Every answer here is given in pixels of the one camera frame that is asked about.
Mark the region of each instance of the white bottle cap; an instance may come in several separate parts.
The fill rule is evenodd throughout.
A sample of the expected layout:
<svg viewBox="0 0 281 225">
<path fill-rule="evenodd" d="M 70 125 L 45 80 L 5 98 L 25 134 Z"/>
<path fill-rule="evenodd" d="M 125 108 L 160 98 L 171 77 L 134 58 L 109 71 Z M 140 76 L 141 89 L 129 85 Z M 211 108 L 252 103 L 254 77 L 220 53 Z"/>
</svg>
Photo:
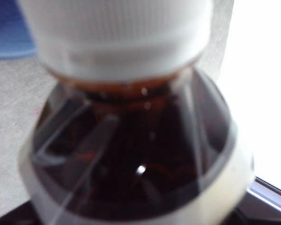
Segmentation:
<svg viewBox="0 0 281 225">
<path fill-rule="evenodd" d="M 211 0 L 18 0 L 41 62 L 115 82 L 164 75 L 208 43 Z"/>
</svg>

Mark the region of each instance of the transparent plastic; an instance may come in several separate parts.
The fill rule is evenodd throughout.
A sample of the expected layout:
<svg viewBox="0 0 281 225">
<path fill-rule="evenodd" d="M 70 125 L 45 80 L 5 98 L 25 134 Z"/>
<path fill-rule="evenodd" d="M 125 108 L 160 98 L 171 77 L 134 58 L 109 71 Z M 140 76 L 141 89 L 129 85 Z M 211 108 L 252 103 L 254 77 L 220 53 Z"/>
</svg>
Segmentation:
<svg viewBox="0 0 281 225">
<path fill-rule="evenodd" d="M 184 224 L 154 219 L 191 204 L 201 218 L 186 218 L 212 224 L 203 218 L 213 214 L 207 202 L 225 196 L 214 183 L 232 177 L 240 188 L 214 217 L 217 224 L 244 194 L 252 180 L 251 155 L 228 163 L 237 132 L 217 87 L 202 72 L 189 66 L 157 80 L 71 84 L 63 80 L 52 91 L 21 156 L 24 182 L 46 224 Z M 221 178 L 224 170 L 229 176 Z M 195 205 L 205 192 L 212 198 Z M 46 199 L 54 210 L 45 209 L 51 207 Z"/>
</svg>

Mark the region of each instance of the bottle neck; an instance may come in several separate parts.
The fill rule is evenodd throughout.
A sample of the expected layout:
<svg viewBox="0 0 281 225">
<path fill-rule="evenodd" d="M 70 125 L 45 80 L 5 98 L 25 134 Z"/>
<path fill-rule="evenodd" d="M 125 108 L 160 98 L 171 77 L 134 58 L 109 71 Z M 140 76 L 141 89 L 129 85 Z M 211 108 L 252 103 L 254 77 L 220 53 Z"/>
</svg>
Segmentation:
<svg viewBox="0 0 281 225">
<path fill-rule="evenodd" d="M 193 72 L 193 64 L 184 66 L 173 73 L 154 78 L 126 82 L 90 82 L 49 72 L 64 84 L 66 89 L 83 91 L 100 100 L 127 101 L 150 98 L 179 89 Z"/>
</svg>

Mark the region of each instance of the brown liquid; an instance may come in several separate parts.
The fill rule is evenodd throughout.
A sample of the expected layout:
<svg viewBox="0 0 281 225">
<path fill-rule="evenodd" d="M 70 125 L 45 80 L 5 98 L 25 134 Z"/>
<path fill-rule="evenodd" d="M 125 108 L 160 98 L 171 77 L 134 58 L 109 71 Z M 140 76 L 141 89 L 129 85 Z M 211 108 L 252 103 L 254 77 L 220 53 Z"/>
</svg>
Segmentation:
<svg viewBox="0 0 281 225">
<path fill-rule="evenodd" d="M 205 75 L 140 87 L 127 97 L 59 84 L 50 95 L 31 161 L 67 210 L 105 220 L 161 215 L 197 196 L 217 158 L 229 157 L 229 111 Z"/>
</svg>

